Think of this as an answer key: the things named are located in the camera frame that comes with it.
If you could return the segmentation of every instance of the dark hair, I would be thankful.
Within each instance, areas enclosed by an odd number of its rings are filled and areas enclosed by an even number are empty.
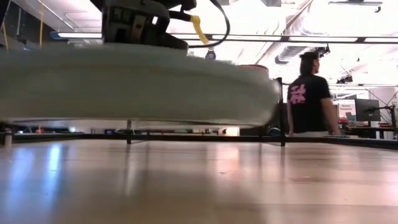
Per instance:
[[[313,61],[319,59],[319,55],[316,52],[305,52],[304,54],[300,55],[300,58],[300,76],[313,75]]]

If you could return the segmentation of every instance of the pink graphic on shirt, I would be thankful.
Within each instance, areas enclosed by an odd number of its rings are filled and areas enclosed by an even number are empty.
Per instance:
[[[302,104],[305,103],[305,85],[301,84],[300,86],[293,86],[291,88],[291,97],[290,97],[290,102],[295,105],[295,104]]]

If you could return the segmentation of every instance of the black t-shirt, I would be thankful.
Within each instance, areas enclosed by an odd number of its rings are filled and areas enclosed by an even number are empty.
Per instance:
[[[327,131],[321,103],[324,98],[330,98],[330,92],[328,82],[322,77],[301,76],[289,85],[287,100],[294,133]]]

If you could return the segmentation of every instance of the table surface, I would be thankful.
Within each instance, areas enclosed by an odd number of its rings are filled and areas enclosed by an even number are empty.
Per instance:
[[[0,223],[396,223],[398,153],[73,140],[0,149]]]

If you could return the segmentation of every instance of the person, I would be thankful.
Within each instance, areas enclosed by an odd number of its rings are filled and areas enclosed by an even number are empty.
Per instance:
[[[332,133],[340,134],[328,82],[315,75],[319,72],[319,54],[305,52],[300,58],[300,76],[289,85],[287,94],[289,136],[326,136],[325,119]]]

